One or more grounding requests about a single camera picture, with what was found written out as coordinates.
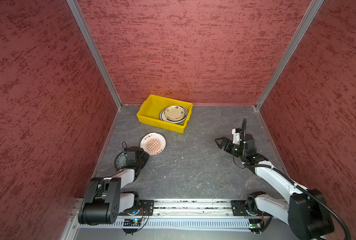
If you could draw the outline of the white plate green rim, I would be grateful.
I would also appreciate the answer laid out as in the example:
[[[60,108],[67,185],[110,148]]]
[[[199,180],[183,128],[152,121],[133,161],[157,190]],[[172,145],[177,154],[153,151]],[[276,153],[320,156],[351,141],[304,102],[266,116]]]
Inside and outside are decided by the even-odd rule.
[[[172,105],[164,108],[160,112],[160,120],[180,125],[188,117],[188,110],[181,105]]]
[[[165,111],[166,111],[167,108],[164,108],[161,112],[160,112],[160,120],[161,121],[164,121],[164,122],[168,122],[168,123],[172,123],[172,124],[177,124],[177,125],[180,125],[182,122],[185,121],[185,118],[183,118],[182,120],[180,121],[170,121],[168,120],[166,117],[165,117]]]

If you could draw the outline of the cream plate small motifs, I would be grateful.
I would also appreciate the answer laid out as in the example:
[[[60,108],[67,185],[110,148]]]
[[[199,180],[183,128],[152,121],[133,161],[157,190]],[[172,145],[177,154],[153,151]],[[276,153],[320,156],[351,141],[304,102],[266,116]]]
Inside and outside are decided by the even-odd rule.
[[[173,105],[165,109],[163,116],[170,122],[179,122],[185,118],[187,110],[183,106]]]

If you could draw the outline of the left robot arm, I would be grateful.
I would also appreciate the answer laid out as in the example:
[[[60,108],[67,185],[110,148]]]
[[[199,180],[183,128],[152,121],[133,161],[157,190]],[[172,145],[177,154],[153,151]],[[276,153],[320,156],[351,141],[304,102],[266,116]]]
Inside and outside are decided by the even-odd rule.
[[[140,147],[125,148],[115,159],[114,174],[92,178],[78,212],[78,222],[82,225],[113,224],[119,213],[138,212],[141,208],[139,194],[122,189],[138,178],[149,157]]]

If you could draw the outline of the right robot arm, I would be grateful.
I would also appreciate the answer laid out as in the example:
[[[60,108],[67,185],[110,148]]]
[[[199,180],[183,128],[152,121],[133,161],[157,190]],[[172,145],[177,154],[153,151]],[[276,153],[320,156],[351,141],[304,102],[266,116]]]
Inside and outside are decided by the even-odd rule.
[[[247,135],[237,144],[228,138],[217,138],[215,142],[219,149],[239,159],[246,169],[265,180],[281,195],[280,199],[275,199],[262,191],[249,194],[244,206],[247,214],[256,216],[267,213],[287,224],[300,240],[317,239],[334,232],[322,193],[296,183],[268,158],[257,153],[252,135]]]

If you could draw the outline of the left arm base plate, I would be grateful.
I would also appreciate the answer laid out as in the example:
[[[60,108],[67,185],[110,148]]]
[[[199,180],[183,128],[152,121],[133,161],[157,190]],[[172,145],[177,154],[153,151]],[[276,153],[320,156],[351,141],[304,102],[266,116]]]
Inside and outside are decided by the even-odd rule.
[[[139,200],[136,201],[133,207],[127,210],[129,216],[152,216],[154,211],[154,200]]]

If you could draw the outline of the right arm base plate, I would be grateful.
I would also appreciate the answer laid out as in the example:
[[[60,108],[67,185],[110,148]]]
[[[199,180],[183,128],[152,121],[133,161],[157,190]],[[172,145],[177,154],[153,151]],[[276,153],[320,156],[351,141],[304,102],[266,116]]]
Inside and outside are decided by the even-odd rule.
[[[245,200],[231,200],[231,209],[234,217],[257,216],[257,213],[250,213],[245,204]]]

